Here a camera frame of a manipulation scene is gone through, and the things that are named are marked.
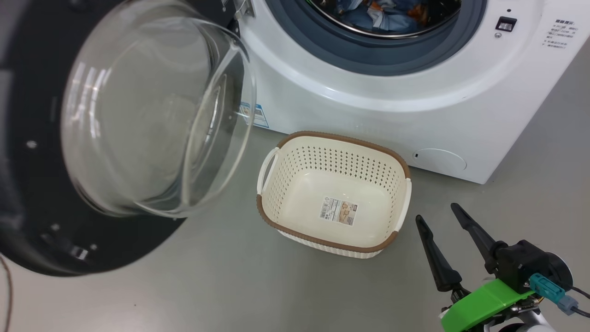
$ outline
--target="brown cable on floor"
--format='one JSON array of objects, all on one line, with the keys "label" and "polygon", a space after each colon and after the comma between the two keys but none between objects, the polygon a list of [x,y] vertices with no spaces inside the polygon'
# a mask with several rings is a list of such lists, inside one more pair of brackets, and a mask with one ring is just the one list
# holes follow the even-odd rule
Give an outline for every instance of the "brown cable on floor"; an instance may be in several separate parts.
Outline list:
[{"label": "brown cable on floor", "polygon": [[10,274],[10,269],[8,269],[8,264],[4,260],[4,257],[0,256],[0,263],[6,271],[6,281],[8,281],[8,310],[6,311],[6,325],[4,325],[4,332],[8,332],[10,328],[10,317],[12,315],[12,297],[13,297],[13,287],[12,287],[12,275]]}]

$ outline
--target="laundry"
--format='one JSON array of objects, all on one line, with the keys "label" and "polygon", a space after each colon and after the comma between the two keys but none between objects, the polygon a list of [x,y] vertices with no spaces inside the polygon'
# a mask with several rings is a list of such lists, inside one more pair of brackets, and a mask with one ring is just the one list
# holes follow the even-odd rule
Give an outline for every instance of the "laundry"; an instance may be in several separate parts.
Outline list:
[{"label": "laundry", "polygon": [[365,30],[407,34],[419,31],[428,21],[423,0],[337,0],[336,15],[344,23]]}]

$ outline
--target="beige basket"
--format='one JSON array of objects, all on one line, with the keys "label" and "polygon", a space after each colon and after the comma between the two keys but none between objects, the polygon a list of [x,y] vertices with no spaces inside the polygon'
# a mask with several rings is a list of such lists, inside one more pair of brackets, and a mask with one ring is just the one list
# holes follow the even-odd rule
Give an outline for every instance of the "beige basket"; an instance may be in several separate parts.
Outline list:
[{"label": "beige basket", "polygon": [[412,182],[408,165],[390,149],[297,132],[268,154],[257,191],[258,211],[282,235],[338,255],[371,258],[402,227]]}]

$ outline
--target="teal connector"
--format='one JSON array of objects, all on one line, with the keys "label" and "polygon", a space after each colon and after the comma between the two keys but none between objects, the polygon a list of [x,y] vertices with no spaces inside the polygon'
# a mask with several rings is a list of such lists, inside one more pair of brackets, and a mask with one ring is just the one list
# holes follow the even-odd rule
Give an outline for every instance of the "teal connector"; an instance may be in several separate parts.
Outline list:
[{"label": "teal connector", "polygon": [[539,273],[530,277],[529,284],[532,291],[557,304],[558,308],[567,315],[573,314],[572,307],[578,306],[578,302],[574,298],[565,295],[565,289]]}]

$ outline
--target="brown basket rim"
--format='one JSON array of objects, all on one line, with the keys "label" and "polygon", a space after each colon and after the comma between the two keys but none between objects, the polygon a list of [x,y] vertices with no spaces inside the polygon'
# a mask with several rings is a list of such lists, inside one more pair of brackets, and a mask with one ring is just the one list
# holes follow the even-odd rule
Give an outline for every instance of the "brown basket rim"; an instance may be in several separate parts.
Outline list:
[{"label": "brown basket rim", "polygon": [[[319,137],[319,138],[327,138],[327,139],[334,139],[335,141],[342,141],[342,142],[347,142],[347,143],[351,143],[351,144],[356,144],[356,145],[360,145],[362,147],[366,147],[366,148],[370,148],[370,149],[374,149],[380,152],[383,152],[384,154],[388,154],[392,157],[394,157],[401,165],[402,168],[404,169],[404,175],[406,176],[406,178],[411,178],[410,177],[410,173],[409,173],[409,167],[408,164],[406,164],[405,160],[398,155],[397,153],[395,153],[393,150],[382,147],[380,145],[374,144],[374,143],[370,143],[370,142],[366,142],[360,139],[356,139],[356,138],[351,138],[351,137],[346,137],[346,136],[340,136],[340,135],[335,135],[335,134],[327,134],[324,132],[315,132],[315,131],[300,131],[300,132],[295,132],[287,137],[285,137],[284,139],[282,139],[278,144],[277,147],[280,149],[282,148],[288,141],[291,141],[294,138],[298,138],[298,137],[302,137],[302,136],[310,136],[310,137]],[[264,208],[262,206],[262,195],[257,195],[256,196],[256,206],[258,207],[258,212],[260,213],[260,216],[262,217],[262,219],[264,219],[264,221],[269,224],[270,226],[274,227],[277,230],[280,230],[282,232],[285,232],[287,234],[299,237],[303,240],[308,240],[310,242],[314,242],[317,243],[319,245],[325,245],[328,247],[333,247],[333,248],[338,248],[338,249],[342,249],[342,250],[349,250],[349,251],[354,251],[354,252],[360,252],[360,253],[371,253],[371,252],[376,252],[376,251],[380,251],[385,249],[387,246],[389,246],[397,237],[398,232],[397,231],[393,231],[391,233],[391,235],[389,235],[389,237],[387,239],[385,239],[385,241],[383,241],[382,243],[373,246],[373,247],[368,247],[368,248],[364,248],[364,247],[357,247],[357,246],[349,246],[349,245],[343,245],[341,243],[336,243],[336,242],[331,242],[331,241],[326,241],[326,240],[322,240],[322,239],[318,239],[317,237],[313,237],[313,236],[309,236],[297,231],[294,231],[290,228],[287,228],[283,225],[280,225],[274,221],[272,221],[266,214],[266,212],[264,211]]]}]

